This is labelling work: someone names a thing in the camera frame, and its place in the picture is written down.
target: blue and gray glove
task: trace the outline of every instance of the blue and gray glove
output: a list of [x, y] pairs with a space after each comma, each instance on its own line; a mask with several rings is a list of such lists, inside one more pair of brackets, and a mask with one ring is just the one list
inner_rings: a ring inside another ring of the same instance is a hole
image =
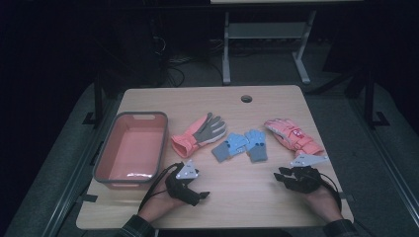
[[246, 144], [246, 153], [252, 162], [266, 161], [268, 155], [266, 154], [265, 132], [251, 129], [244, 133], [249, 143]]
[[223, 162], [239, 153], [245, 152], [244, 146], [249, 143], [246, 137], [231, 132], [227, 139], [212, 150], [218, 162]]

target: plastic bin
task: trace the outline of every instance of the plastic bin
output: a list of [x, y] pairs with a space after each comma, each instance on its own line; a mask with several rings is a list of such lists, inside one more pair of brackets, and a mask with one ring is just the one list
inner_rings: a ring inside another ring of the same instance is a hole
[[93, 170], [109, 189], [150, 183], [160, 170], [168, 118], [162, 112], [121, 113], [114, 118]]

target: floor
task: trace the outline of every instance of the floor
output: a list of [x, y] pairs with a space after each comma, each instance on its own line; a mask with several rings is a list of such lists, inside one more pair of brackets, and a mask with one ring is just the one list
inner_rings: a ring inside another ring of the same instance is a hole
[[[222, 86], [219, 40], [211, 42], [215, 54], [207, 60], [185, 59], [188, 53], [173, 56], [171, 77], [162, 87]], [[333, 80], [339, 74], [322, 71], [329, 43], [312, 42], [303, 61], [311, 78], [302, 84], [293, 65], [291, 52], [297, 41], [270, 42], [264, 48], [246, 47], [237, 41], [231, 56], [231, 85], [297, 85], [309, 92]], [[321, 95], [306, 95], [317, 128], [326, 146], [336, 174], [354, 213], [361, 236], [419, 236], [416, 197], [419, 177], [419, 137], [398, 112], [388, 93], [376, 85], [375, 111], [383, 112], [390, 126], [368, 127], [363, 119], [364, 96], [348, 99], [344, 91], [349, 80]], [[6, 236], [113, 236], [117, 230], [81, 230], [76, 226], [80, 197], [92, 179], [97, 151], [116, 114], [122, 94], [104, 97], [101, 124], [83, 124], [94, 112], [93, 85], [79, 98], [61, 134], [49, 152]], [[286, 228], [292, 236], [324, 236], [321, 227]], [[279, 230], [254, 230], [237, 236], [272, 236]], [[204, 236], [201, 232], [160, 231], [160, 236]]]

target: sleeve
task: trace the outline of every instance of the sleeve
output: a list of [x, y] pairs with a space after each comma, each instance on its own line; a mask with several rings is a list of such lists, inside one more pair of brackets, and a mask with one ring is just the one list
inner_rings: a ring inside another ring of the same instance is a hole
[[323, 227], [327, 237], [359, 237], [358, 231], [350, 220], [341, 219], [328, 223]]
[[154, 228], [147, 221], [138, 215], [133, 215], [115, 237], [148, 237], [153, 233]]

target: glove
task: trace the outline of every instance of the glove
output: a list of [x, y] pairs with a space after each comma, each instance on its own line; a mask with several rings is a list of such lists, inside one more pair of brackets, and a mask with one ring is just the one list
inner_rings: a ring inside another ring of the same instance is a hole
[[311, 136], [302, 131], [292, 120], [288, 118], [276, 118], [267, 120], [265, 127], [274, 133], [275, 138], [287, 147], [295, 151], [295, 156], [300, 154], [313, 155], [323, 151]]
[[182, 135], [173, 135], [172, 147], [182, 158], [190, 157], [196, 150], [216, 142], [225, 135], [225, 122], [212, 113], [198, 119]]
[[231, 132], [225, 141], [212, 150], [212, 154], [218, 162], [223, 162], [226, 159], [244, 152], [244, 146], [247, 143], [249, 143], [249, 141], [246, 137]]
[[250, 131], [245, 132], [244, 135], [249, 141], [249, 143], [246, 144], [246, 151], [250, 160], [252, 162], [268, 160], [266, 154], [265, 132], [251, 129]]

